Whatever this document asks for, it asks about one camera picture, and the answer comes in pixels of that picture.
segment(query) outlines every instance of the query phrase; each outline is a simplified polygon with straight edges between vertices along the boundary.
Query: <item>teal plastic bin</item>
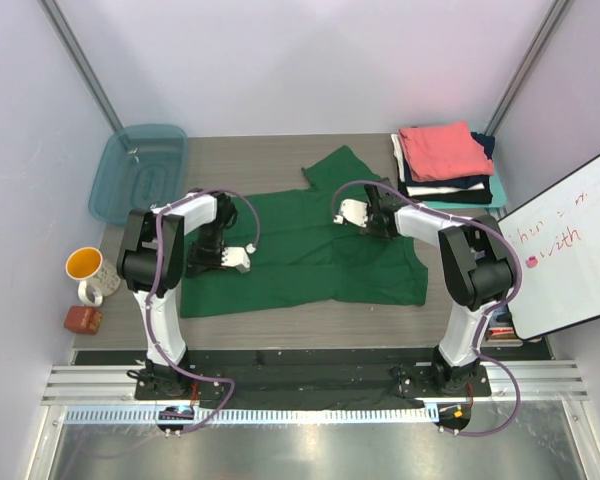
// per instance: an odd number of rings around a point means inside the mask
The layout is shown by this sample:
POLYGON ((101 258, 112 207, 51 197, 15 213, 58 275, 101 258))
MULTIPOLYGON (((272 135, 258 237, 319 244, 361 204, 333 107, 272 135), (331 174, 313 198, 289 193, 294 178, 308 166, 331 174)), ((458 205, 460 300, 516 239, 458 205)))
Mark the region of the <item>teal plastic bin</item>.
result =
POLYGON ((154 208, 181 197, 188 153, 186 133, 173 125, 135 125, 109 138, 93 182, 89 211, 126 225, 134 208, 154 208))

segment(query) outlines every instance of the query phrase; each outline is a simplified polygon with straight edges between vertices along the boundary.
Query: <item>mug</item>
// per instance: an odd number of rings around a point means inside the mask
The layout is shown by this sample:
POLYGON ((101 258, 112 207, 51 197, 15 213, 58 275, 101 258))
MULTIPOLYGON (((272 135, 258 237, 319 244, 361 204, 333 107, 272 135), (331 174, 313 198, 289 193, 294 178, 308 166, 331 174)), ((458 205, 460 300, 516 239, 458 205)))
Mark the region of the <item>mug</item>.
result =
POLYGON ((73 252, 65 270, 69 277, 78 282, 80 301, 90 307, 99 307, 104 297, 120 286, 116 268, 97 248, 84 247, 73 252))

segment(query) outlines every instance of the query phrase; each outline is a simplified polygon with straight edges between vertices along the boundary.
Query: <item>black folded cloth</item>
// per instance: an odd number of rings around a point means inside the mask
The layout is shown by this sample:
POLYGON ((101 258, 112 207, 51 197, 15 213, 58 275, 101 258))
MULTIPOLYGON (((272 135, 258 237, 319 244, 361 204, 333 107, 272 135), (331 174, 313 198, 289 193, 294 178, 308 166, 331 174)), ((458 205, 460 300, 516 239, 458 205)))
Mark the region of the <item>black folded cloth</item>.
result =
MULTIPOLYGON (((490 135, 483 135, 481 133, 471 132, 471 136, 473 139, 482 145, 484 149, 485 155, 493 160, 493 150, 496 146, 496 139, 490 135)), ((403 152, 403 167, 404 167, 404 177, 405 181, 402 182, 398 178, 398 190, 403 195, 413 198, 416 200, 429 200, 435 202, 451 202, 451 203, 477 203, 481 205, 488 205, 493 200, 493 195, 491 194, 491 188, 489 185, 489 177, 488 175, 472 175, 469 177, 460 177, 460 178, 452 178, 450 180, 439 180, 434 182, 416 182, 413 180, 411 176, 411 170, 409 169, 409 165, 407 164, 406 155, 403 152), (484 185, 484 189, 481 190, 467 190, 465 192, 453 192, 453 193, 440 193, 440 194, 432 194, 432 195, 409 195, 407 191, 407 187, 454 187, 454 188, 462 188, 467 189, 474 185, 482 183, 484 185)))

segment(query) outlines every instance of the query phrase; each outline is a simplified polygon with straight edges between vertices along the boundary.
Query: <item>stack of folded clothes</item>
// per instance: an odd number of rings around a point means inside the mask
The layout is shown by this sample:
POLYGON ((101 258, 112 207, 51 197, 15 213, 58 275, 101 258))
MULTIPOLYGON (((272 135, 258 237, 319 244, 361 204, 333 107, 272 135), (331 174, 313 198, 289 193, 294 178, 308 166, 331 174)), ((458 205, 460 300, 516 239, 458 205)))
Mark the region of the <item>stack of folded clothes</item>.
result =
POLYGON ((398 189, 418 200, 489 204, 494 137, 472 133, 467 122, 401 128, 391 135, 398 189))

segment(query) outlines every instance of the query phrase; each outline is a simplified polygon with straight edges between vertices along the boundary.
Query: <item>white wall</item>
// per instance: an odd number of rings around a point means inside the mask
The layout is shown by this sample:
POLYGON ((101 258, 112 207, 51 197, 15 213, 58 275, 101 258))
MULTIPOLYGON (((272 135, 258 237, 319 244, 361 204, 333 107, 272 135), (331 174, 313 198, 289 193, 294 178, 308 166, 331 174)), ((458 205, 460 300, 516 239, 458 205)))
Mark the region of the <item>white wall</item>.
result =
POLYGON ((75 285, 66 256, 98 244, 87 200, 111 134, 34 0, 0 0, 0 479, 22 478, 75 285))
POLYGON ((61 0, 123 123, 483 129, 550 0, 61 0))
MULTIPOLYGON (((513 206, 600 153, 600 0, 573 2, 496 136, 513 206)), ((552 344, 576 359, 600 418, 600 320, 552 344)))

